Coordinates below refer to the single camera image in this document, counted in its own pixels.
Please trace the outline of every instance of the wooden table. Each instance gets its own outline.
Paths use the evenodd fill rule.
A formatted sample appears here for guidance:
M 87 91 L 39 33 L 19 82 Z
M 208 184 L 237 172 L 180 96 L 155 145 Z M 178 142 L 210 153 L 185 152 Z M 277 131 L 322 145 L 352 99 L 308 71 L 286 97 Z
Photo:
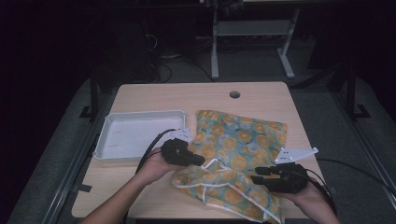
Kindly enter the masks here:
M 239 91 L 240 97 L 230 97 Z M 289 125 L 286 147 L 311 147 L 303 124 L 286 84 L 282 82 L 186 83 L 124 85 L 110 113 L 183 110 L 186 126 L 195 136 L 195 112 L 218 110 L 254 119 L 280 121 Z M 299 161 L 305 168 L 321 175 L 314 156 Z M 115 193 L 133 175 L 136 162 L 102 162 L 92 159 L 84 185 L 90 192 L 80 191 L 72 209 L 74 217 L 85 217 Z M 204 205 L 182 193 L 171 184 L 171 174 L 146 187 L 129 210 L 136 218 L 240 218 L 226 211 Z M 286 218 L 306 218 L 288 200 L 283 200 Z

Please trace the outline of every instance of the dark background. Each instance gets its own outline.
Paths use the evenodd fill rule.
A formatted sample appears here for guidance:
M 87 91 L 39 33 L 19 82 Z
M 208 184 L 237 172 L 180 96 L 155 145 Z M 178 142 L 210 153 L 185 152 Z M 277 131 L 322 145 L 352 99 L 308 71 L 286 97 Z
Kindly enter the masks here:
M 194 10 L 199 16 L 190 9 L 171 14 L 158 10 L 154 19 L 147 20 L 149 10 L 104 10 L 102 3 L 0 3 L 2 223 L 12 212 L 71 99 L 93 71 L 102 91 L 125 82 L 150 82 L 155 75 L 149 62 L 154 59 L 144 53 L 144 45 L 136 45 L 145 41 L 145 32 L 160 36 L 164 48 L 186 52 L 196 35 L 211 32 L 207 29 L 211 17 L 205 8 Z M 312 68 L 326 68 L 340 60 L 353 66 L 393 119 L 395 10 L 395 3 L 386 1 L 309 5 L 303 8 L 295 32 L 295 38 L 312 35 L 318 40 Z M 277 15 L 284 11 L 285 6 L 272 10 Z M 114 59 L 122 62 L 136 54 L 143 54 L 140 61 L 115 63 Z

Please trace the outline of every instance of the person's right hand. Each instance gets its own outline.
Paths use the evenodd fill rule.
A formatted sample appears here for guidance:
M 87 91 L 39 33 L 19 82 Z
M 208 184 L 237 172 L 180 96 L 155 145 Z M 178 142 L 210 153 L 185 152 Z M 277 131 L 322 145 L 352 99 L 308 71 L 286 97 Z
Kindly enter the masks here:
M 274 194 L 276 196 L 291 200 L 303 211 L 306 216 L 312 218 L 319 224 L 340 223 L 337 216 L 326 202 L 324 195 L 310 182 L 308 182 L 306 188 L 299 193 Z

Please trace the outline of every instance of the gray floor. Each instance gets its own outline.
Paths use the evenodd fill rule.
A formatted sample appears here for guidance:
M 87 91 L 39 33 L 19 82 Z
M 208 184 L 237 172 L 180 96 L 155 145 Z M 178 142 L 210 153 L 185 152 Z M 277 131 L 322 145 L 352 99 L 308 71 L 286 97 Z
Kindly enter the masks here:
M 290 45 L 288 56 L 295 72 L 295 79 L 287 79 L 281 62 L 277 57 L 277 42 L 256 41 L 251 46 L 240 46 L 234 53 L 219 55 L 220 78 L 217 82 L 230 81 L 283 81 L 293 85 L 311 77 L 317 71 L 307 70 L 314 40 L 295 40 Z M 208 52 L 195 55 L 195 62 L 201 67 L 177 58 L 166 63 L 172 69 L 169 82 L 210 82 L 210 57 Z M 160 72 L 165 78 L 169 71 L 162 67 Z M 357 104 L 365 105 L 371 114 L 370 119 L 351 122 L 342 108 L 340 99 L 344 92 L 334 94 L 324 87 L 330 77 L 325 77 L 309 88 L 290 90 L 297 110 L 313 147 L 319 148 L 317 158 L 335 159 L 375 173 L 364 144 L 356 130 L 364 133 L 367 142 L 375 150 L 389 176 L 396 180 L 395 158 L 396 124 L 375 99 L 371 88 L 358 79 Z M 113 94 L 100 94 L 100 114 L 95 122 L 79 118 L 82 108 L 90 104 L 89 82 L 84 83 L 60 122 L 49 145 L 37 165 L 20 201 L 8 223 L 42 223 L 48 220 L 54 195 L 64 181 L 64 175 L 73 164 L 76 148 L 88 151 L 90 142 L 100 132 L 103 118 L 111 107 L 117 90 Z M 84 161 L 74 187 L 70 189 L 64 207 L 56 223 L 76 223 L 71 216 L 71 208 L 77 195 L 87 165 L 91 158 Z M 394 223 L 396 210 L 387 198 L 382 187 L 370 178 L 335 163 L 320 161 L 319 166 L 327 184 L 332 190 L 342 223 Z M 287 223 L 312 223 L 309 220 L 287 220 Z

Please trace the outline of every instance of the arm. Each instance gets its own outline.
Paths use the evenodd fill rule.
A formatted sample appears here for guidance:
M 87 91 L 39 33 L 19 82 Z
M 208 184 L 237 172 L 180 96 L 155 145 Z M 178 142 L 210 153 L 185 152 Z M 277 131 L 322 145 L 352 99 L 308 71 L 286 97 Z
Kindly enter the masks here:
M 159 148 L 154 149 L 140 171 L 113 196 L 88 214 L 81 223 L 119 223 L 145 186 L 159 180 L 166 173 L 185 167 L 167 163 Z
M 276 196 L 291 200 L 306 216 L 312 218 L 319 224 L 340 223 L 337 216 L 327 204 L 324 196 L 310 182 L 308 182 L 308 186 L 299 193 L 276 193 Z

